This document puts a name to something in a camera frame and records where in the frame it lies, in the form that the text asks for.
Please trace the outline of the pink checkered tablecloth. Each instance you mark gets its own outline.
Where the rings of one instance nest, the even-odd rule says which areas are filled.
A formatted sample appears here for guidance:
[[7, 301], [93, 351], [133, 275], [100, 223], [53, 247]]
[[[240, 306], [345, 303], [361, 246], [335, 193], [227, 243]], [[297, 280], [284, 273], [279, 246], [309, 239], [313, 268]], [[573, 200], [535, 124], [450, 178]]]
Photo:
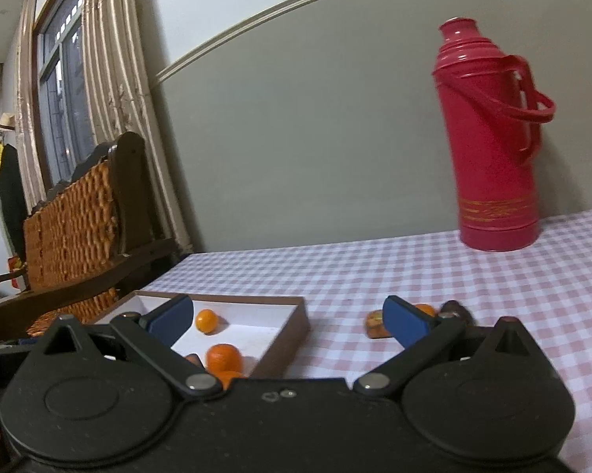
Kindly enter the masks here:
[[369, 339], [365, 315], [390, 295], [462, 303], [482, 325], [519, 318], [576, 404], [562, 459], [592, 472], [592, 210], [542, 223], [535, 244], [507, 252], [465, 247], [454, 232], [188, 256], [153, 292], [301, 297], [312, 326], [292, 377], [356, 379], [398, 352]]

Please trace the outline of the straw hat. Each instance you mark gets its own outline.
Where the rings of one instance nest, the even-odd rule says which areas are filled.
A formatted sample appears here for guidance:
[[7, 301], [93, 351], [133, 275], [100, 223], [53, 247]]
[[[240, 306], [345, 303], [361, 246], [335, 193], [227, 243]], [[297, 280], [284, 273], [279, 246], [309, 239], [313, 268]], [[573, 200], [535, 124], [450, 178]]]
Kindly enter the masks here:
[[3, 112], [0, 115], [0, 130], [14, 131], [16, 128], [16, 118], [14, 113]]

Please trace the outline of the window with dark frame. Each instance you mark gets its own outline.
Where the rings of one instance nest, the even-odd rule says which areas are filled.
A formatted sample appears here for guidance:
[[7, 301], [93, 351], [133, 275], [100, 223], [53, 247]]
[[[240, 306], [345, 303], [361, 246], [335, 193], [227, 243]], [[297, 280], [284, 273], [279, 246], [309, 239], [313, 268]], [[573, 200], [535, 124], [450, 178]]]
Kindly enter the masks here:
[[51, 186], [68, 181], [96, 145], [85, 87], [83, 4], [51, 0], [37, 28], [37, 101]]

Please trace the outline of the black hanging coat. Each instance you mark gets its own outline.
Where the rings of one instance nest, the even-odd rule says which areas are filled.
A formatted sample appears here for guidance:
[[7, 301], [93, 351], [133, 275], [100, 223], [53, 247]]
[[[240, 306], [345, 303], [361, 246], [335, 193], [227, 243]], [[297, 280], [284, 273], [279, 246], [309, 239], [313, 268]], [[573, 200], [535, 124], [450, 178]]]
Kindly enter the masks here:
[[21, 262], [26, 261], [23, 222], [28, 210], [20, 178], [18, 154], [14, 146], [4, 146], [0, 164], [0, 202], [9, 240]]

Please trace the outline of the small kumquat orange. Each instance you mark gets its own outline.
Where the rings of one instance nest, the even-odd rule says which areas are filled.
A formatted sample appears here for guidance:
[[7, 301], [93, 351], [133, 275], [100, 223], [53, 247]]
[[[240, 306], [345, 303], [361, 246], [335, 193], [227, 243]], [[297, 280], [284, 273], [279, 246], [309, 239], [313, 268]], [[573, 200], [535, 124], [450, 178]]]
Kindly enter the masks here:
[[219, 327], [219, 316], [213, 311], [204, 309], [195, 316], [195, 328], [203, 334], [212, 334]]

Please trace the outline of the carrot piece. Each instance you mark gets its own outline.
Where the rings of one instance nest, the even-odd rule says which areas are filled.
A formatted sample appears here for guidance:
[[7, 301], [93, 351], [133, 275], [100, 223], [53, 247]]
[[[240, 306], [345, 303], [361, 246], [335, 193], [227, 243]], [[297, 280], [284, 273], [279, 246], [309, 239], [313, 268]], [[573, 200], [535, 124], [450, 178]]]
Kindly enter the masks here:
[[195, 366], [198, 366], [200, 369], [204, 367], [200, 357], [197, 354], [188, 354], [186, 359]]

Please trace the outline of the beige striped curtain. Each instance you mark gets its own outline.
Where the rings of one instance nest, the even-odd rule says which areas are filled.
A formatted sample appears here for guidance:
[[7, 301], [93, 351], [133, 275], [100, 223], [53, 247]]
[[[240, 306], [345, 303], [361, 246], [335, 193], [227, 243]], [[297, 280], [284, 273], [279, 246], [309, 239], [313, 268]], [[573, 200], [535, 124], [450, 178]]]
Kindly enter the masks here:
[[[15, 34], [16, 149], [29, 207], [45, 200], [50, 187], [41, 158], [39, 112], [34, 107], [34, 39], [56, 1], [23, 0]], [[109, 141], [124, 131], [135, 131], [145, 140], [164, 233], [191, 249], [148, 86], [135, 0], [84, 0], [82, 20], [85, 91], [94, 137]]]

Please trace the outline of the large tangerine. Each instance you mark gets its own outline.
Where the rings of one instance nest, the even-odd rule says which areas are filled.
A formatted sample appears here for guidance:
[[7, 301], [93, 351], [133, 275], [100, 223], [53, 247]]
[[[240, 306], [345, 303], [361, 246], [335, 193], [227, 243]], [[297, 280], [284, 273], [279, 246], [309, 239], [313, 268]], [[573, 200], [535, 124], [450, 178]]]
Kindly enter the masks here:
[[232, 344], [217, 344], [209, 348], [205, 354], [206, 369], [213, 374], [218, 372], [243, 373], [243, 357], [237, 347]]
[[223, 390], [228, 390], [234, 380], [246, 378], [242, 372], [237, 371], [215, 372], [213, 376], [215, 376], [221, 382]]

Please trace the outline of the brown white cardboard box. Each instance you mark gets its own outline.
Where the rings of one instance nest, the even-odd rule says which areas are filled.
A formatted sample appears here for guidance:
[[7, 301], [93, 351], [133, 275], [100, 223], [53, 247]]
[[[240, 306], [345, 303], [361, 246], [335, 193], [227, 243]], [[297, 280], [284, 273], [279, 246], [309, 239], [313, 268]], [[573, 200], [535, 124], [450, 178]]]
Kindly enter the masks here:
[[[91, 321], [94, 331], [124, 346], [109, 326], [113, 317], [129, 312], [138, 317], [155, 310], [175, 296], [187, 295], [194, 305], [193, 323], [172, 349], [183, 357], [197, 354], [207, 372], [205, 354], [217, 344], [232, 344], [243, 357], [245, 379], [280, 379], [296, 357], [311, 329], [305, 302], [300, 297], [246, 297], [175, 292], [134, 291]], [[201, 310], [213, 310], [219, 327], [212, 334], [195, 328]]]

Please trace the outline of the wooden wicker sofa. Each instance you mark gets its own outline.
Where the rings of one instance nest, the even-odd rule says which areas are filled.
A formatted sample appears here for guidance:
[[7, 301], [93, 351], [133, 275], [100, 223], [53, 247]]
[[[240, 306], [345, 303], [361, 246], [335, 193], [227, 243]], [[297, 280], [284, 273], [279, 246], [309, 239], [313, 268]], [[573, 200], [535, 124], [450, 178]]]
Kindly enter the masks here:
[[24, 220], [23, 234], [27, 288], [0, 299], [0, 342], [40, 336], [63, 314], [93, 324], [178, 253], [160, 222], [145, 141], [134, 132], [80, 164]]

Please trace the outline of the medium back tangerine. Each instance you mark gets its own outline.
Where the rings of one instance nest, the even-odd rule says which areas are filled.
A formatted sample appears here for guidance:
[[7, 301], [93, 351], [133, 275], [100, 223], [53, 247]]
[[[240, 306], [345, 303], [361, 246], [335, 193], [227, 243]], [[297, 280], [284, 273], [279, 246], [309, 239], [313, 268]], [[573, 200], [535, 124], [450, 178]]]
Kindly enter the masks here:
[[416, 308], [416, 310], [420, 310], [421, 312], [425, 313], [426, 315], [430, 316], [430, 317], [437, 317], [438, 316], [438, 310], [429, 305], [429, 304], [416, 304], [414, 306]]

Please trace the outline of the large front tangerine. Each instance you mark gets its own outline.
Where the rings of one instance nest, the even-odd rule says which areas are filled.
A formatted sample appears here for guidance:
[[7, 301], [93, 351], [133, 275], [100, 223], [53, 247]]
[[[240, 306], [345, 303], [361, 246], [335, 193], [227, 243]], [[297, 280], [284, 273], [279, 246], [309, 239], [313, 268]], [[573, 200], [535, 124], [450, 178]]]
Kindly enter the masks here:
[[228, 390], [234, 380], [246, 378], [242, 372], [237, 371], [215, 372], [213, 376], [215, 376], [221, 382], [223, 390]]

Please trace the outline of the red thermos flask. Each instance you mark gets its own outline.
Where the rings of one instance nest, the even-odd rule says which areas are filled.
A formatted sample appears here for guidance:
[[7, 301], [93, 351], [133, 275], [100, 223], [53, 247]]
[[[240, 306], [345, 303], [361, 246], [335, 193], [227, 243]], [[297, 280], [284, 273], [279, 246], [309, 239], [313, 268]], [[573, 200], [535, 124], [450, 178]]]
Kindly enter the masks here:
[[432, 71], [449, 139], [461, 241], [481, 251], [523, 249], [539, 236], [533, 160], [554, 102], [527, 60], [483, 36], [475, 20], [441, 25]]

